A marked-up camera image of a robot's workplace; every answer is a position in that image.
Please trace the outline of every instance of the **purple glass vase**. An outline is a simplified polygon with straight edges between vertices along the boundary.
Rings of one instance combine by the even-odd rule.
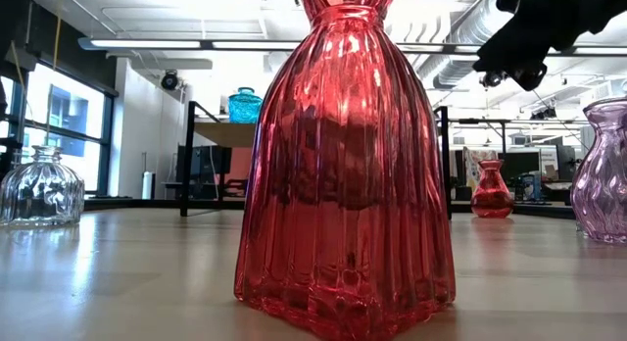
[[[590,238],[627,243],[627,98],[586,107],[595,142],[577,170],[572,208]]]

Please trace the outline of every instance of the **small red vase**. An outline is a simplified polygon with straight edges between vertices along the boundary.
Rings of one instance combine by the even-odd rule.
[[[502,165],[502,160],[479,162],[481,179],[470,200],[470,207],[480,218],[503,219],[513,210],[513,200],[500,173]]]

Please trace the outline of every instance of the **vase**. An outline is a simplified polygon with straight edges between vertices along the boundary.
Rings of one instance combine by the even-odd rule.
[[[594,240],[627,242],[627,99],[584,109],[595,141],[577,169],[570,192],[583,232]]]
[[[0,189],[1,225],[59,225],[80,221],[85,184],[61,165],[61,149],[33,146],[33,162],[11,170]]]
[[[513,211],[513,199],[501,177],[502,160],[479,162],[481,177],[479,186],[472,194],[470,208],[484,219],[504,219]]]
[[[303,0],[262,106],[234,293],[327,340],[385,340],[455,298],[431,107],[391,0]]]
[[[262,98],[255,95],[251,87],[240,87],[235,95],[228,97],[230,122],[256,123],[262,108]]]

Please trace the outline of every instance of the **shelf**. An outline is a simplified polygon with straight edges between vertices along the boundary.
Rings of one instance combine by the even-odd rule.
[[[252,123],[196,122],[195,131],[222,147],[249,148],[255,141],[255,129]]]

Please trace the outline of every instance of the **robotic arm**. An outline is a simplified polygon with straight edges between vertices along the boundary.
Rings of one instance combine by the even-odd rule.
[[[511,77],[531,91],[547,72],[551,47],[566,51],[580,34],[601,32],[627,11],[627,0],[498,0],[497,8],[513,17],[479,49],[473,67],[486,72],[486,87]]]

